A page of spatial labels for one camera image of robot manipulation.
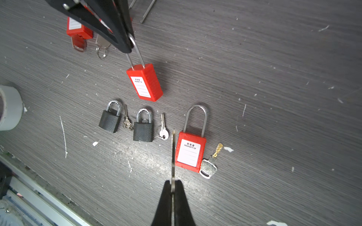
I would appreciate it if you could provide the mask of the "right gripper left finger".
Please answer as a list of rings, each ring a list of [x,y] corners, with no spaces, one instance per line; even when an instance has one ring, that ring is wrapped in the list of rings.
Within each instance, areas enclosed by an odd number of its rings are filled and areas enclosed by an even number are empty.
[[[152,226],[170,226],[172,222],[171,182],[165,181],[161,197],[151,223]]]

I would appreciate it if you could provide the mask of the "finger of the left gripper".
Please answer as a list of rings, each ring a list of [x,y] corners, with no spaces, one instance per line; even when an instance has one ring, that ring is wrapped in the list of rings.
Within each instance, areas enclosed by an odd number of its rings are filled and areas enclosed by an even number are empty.
[[[112,24],[113,27],[117,28],[116,32],[111,30],[112,34],[114,36],[116,33],[125,35],[131,34],[134,37],[134,30],[128,1],[112,1],[112,4],[115,10],[114,16],[112,18]]]
[[[111,32],[111,30],[116,32],[117,29],[112,24],[115,12],[112,1],[48,0],[47,3],[55,10],[101,35],[122,53],[132,52],[133,44],[128,35],[116,33],[114,36]]]

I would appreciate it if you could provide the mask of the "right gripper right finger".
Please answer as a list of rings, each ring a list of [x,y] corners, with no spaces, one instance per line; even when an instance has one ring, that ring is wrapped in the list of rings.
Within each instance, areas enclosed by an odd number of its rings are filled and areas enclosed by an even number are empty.
[[[189,203],[184,191],[183,183],[175,181],[174,191],[174,225],[175,226],[195,226]]]

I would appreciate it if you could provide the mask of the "red padlock front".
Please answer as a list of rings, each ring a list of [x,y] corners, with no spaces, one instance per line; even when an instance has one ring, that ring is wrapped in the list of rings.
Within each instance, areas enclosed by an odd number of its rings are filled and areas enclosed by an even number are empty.
[[[194,108],[200,108],[204,112],[204,122],[201,135],[195,135],[186,131],[189,121],[189,115]],[[183,131],[179,133],[175,153],[175,165],[196,173],[200,172],[203,159],[206,138],[204,137],[207,123],[207,109],[202,105],[193,105],[186,114]]]

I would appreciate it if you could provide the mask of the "small black padlock front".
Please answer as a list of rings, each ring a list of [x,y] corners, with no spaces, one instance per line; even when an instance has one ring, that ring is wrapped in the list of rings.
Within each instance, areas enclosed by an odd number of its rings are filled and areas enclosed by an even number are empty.
[[[141,112],[145,111],[148,114],[148,122],[140,121]],[[152,142],[154,139],[154,125],[152,112],[147,108],[142,108],[136,115],[136,122],[133,129],[133,140],[142,142]]]

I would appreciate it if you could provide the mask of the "small black padlock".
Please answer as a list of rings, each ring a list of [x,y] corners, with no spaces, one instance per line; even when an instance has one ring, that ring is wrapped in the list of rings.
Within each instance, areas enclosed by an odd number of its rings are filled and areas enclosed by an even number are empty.
[[[140,121],[141,112],[145,111],[148,114],[148,122]],[[154,125],[152,112],[147,108],[142,108],[136,115],[136,122],[133,129],[133,140],[142,142],[152,142],[154,139]]]
[[[110,107],[112,104],[115,104],[117,106],[117,113],[114,114],[112,112],[110,112]],[[103,111],[100,122],[99,122],[99,127],[101,127],[102,129],[109,131],[111,133],[116,133],[119,123],[120,123],[120,114],[121,114],[121,104],[119,101],[117,100],[111,100],[106,109]]]

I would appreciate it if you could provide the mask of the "small black padlock back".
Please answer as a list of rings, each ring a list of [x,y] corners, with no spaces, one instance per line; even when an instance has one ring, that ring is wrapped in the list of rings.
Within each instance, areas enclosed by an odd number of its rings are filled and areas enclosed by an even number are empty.
[[[112,104],[115,104],[117,106],[117,113],[114,114],[112,112],[110,112],[110,107]],[[99,122],[99,127],[101,127],[102,129],[109,131],[111,133],[116,133],[119,123],[120,123],[120,114],[121,114],[121,104],[119,101],[117,100],[111,100],[106,109],[103,111],[100,122]]]

